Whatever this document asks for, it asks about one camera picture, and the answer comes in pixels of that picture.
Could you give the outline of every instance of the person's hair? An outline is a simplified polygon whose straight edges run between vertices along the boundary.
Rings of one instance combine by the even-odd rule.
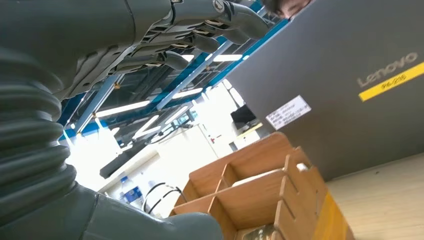
[[[261,0],[265,9],[275,15],[281,15],[281,6],[284,0]]]

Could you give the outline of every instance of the white sticker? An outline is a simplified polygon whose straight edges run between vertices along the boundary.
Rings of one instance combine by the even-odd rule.
[[[310,110],[311,107],[299,95],[290,100],[288,103],[282,105],[277,110],[271,112],[268,116],[266,116],[266,119],[275,128],[275,130],[278,130],[305,115]]]

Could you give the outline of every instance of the wooden organizer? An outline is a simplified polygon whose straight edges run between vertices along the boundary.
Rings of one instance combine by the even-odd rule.
[[[225,240],[268,224],[272,240],[354,240],[317,168],[279,132],[190,173],[183,194],[171,215],[209,214]]]

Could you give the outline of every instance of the wooden desk surface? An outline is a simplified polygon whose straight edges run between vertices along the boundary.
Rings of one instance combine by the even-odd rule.
[[[356,240],[424,239],[424,153],[327,185]]]

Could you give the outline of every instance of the gray robot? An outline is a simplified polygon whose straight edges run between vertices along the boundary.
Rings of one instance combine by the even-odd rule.
[[[155,219],[75,182],[57,145],[60,101],[114,74],[183,69],[175,48],[214,52],[266,23],[224,0],[0,1],[0,239],[220,240],[202,213]]]

